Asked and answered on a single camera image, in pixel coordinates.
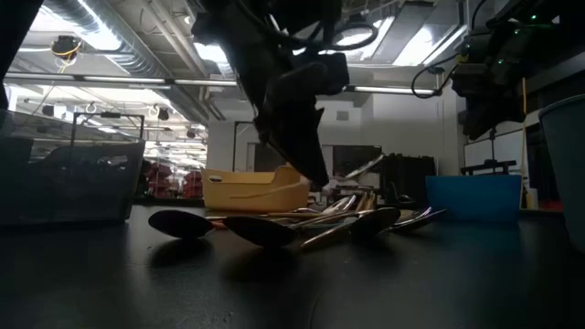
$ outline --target fluorescent light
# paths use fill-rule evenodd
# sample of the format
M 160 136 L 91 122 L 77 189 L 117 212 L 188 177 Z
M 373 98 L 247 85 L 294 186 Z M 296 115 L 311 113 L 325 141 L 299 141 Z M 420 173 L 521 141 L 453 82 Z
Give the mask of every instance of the fluorescent light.
M 91 124 L 93 124 L 93 125 L 95 125 L 95 126 L 101 126 L 101 123 L 99 123 L 99 122 L 97 122 L 97 121 L 95 121 L 93 119 L 88 119 L 88 122 L 91 123 Z
M 214 86 L 214 87 L 238 87 L 238 82 L 234 80 L 175 80 L 177 85 L 194 85 L 194 86 Z
M 394 60 L 394 65 L 417 66 L 432 52 L 432 33 L 427 27 L 421 27 L 409 43 Z
M 85 77 L 87 81 L 102 81 L 102 82 L 128 82 L 128 83 L 165 83 L 164 79 L 154 78 L 131 78 L 131 77 Z
M 467 31 L 467 25 L 459 27 L 457 32 L 455 32 L 447 41 L 445 41 L 438 49 L 432 52 L 430 56 L 428 56 L 422 64 L 429 65 L 435 60 L 443 51 L 447 50 L 447 48 L 455 42 L 465 31 Z
M 18 52 L 45 52 L 51 51 L 51 48 L 19 48 Z
M 197 160 L 193 160 L 193 159 L 181 159 L 181 164 L 185 164 L 185 165 L 198 165 L 201 167 L 205 167 L 205 164 L 197 161 Z
M 151 90 L 170 90 L 171 86 L 154 86 L 154 85 L 141 85 L 141 84 L 129 84 L 128 88 L 132 89 L 151 89 Z
M 202 59 L 212 60 L 216 63 L 228 63 L 226 53 L 218 45 L 204 45 L 196 42 L 195 49 Z
M 39 80 L 74 80 L 69 74 L 37 74 L 28 72 L 7 72 L 5 78 L 12 79 L 39 79 Z
M 389 93 L 389 94 L 404 94 L 412 95 L 410 88 L 396 88 L 396 87 L 360 87 L 355 86 L 356 92 L 375 92 L 375 93 Z M 431 95 L 434 90 L 415 90 L 419 95 Z
M 104 132 L 104 133 L 117 133 L 117 131 L 111 129 L 111 128 L 98 128 L 98 130 Z

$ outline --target spoon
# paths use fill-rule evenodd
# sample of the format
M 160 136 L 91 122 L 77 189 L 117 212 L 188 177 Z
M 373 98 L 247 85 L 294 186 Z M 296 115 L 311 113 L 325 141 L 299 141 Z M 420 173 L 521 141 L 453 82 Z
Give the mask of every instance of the spoon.
M 432 211 L 431 207 L 424 208 L 420 211 L 415 211 L 409 216 L 409 218 L 404 218 L 403 220 L 397 222 L 396 224 L 388 228 L 388 231 L 394 233 L 411 232 L 415 229 L 419 229 L 429 225 L 433 217 L 442 214 L 447 210 L 441 209 L 435 212 L 431 211 Z
M 148 225 L 180 239 L 198 239 L 214 228 L 213 224 L 201 216 L 180 210 L 158 211 L 148 218 Z
M 393 207 L 384 207 L 378 210 L 366 210 L 353 223 L 346 223 L 306 240 L 301 250 L 308 250 L 324 240 L 338 237 L 349 231 L 354 239 L 367 239 L 391 227 L 400 217 L 400 210 Z
M 324 212 L 333 212 L 346 210 L 356 201 L 356 196 L 348 196 L 335 202 L 332 206 L 325 209 Z M 171 237 L 180 239 L 198 239 L 204 237 L 212 231 L 217 224 L 212 224 L 210 220 L 225 219 L 225 217 L 203 218 L 180 210 L 162 210 L 158 211 L 150 218 L 148 224 Z
M 289 226 L 284 226 L 263 218 L 253 217 L 230 217 L 224 219 L 223 223 L 229 230 L 253 244 L 264 248 L 279 248 L 293 242 L 300 228 L 317 223 L 335 222 L 353 216 L 360 216 L 368 212 L 370 210 L 343 212 L 309 219 L 302 223 Z

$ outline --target blue plastic container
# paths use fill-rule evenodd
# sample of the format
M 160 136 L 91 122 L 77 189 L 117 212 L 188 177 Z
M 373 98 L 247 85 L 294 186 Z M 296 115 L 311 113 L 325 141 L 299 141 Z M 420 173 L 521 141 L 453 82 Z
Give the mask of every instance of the blue plastic container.
M 519 175 L 427 176 L 429 201 L 447 209 L 447 220 L 516 221 Z

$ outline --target table surface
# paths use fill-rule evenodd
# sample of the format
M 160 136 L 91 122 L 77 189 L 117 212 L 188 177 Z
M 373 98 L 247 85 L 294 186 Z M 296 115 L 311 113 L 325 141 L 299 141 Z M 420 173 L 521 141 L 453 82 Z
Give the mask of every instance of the table surface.
M 584 262 L 558 219 L 436 222 L 301 255 L 227 231 L 172 239 L 147 224 L 161 208 L 0 236 L 0 327 L 585 327 Z

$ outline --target utensil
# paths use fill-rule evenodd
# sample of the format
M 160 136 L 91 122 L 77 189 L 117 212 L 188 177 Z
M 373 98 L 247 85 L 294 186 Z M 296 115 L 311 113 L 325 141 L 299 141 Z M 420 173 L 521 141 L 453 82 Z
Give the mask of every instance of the utensil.
M 368 162 L 367 164 L 364 164 L 362 166 L 360 166 L 359 168 L 357 168 L 356 170 L 354 170 L 353 172 L 349 173 L 346 175 L 345 179 L 353 179 L 356 178 L 364 173 L 367 173 L 368 171 L 370 171 L 375 165 L 379 164 L 382 160 L 384 160 L 384 154 L 381 154 L 379 157 L 377 157 L 376 159 Z
M 302 223 L 284 226 L 274 221 L 253 217 L 230 217 L 224 219 L 224 225 L 240 237 L 264 248 L 279 248 L 294 241 L 297 230 L 318 223 L 335 222 L 352 216 L 360 216 L 368 211 L 346 211 L 340 214 L 326 215 L 306 220 Z
M 326 210 L 324 210 L 324 212 L 334 212 L 340 209 L 348 209 L 355 201 L 356 196 L 344 197 L 343 199 L 334 203 L 332 206 L 328 207 Z M 226 229 L 225 224 L 218 222 L 219 220 L 225 218 L 227 217 L 203 218 L 201 216 L 180 210 L 162 210 L 150 216 L 150 218 L 148 218 L 148 224 L 152 228 L 170 235 L 171 237 L 180 239 L 198 239 L 207 235 L 207 233 L 212 231 L 214 228 Z
M 330 215 L 338 212 L 347 211 L 351 206 L 356 203 L 357 196 L 346 196 L 342 199 L 337 200 L 333 205 L 327 207 L 322 212 L 296 212 L 294 210 L 292 213 L 269 213 L 266 214 L 264 217 L 267 218 L 318 218 L 323 215 Z
M 320 235 L 306 240 L 301 250 L 308 250 L 328 239 L 338 237 L 349 231 L 352 238 L 367 239 L 391 227 L 400 217 L 400 211 L 393 207 L 384 207 L 378 210 L 365 210 L 356 221 L 330 228 Z
M 148 218 L 148 225 L 180 239 L 199 239 L 214 229 L 213 224 L 201 216 L 180 210 L 158 211 Z
M 391 226 L 390 228 L 388 228 L 388 231 L 394 232 L 394 233 L 406 233 L 406 232 L 411 232 L 415 229 L 419 229 L 422 227 L 425 227 L 427 225 L 429 225 L 432 221 L 431 219 L 439 214 L 442 214 L 444 212 L 446 212 L 446 209 L 441 209 L 441 210 L 437 210 L 435 212 L 431 212 L 432 208 L 431 207 L 427 207 L 425 209 L 422 209 L 422 211 L 419 211 L 418 214 L 415 211 L 410 218 L 405 218 L 403 220 L 400 220 L 399 222 L 397 222 L 396 224 L 394 224 L 393 226 Z

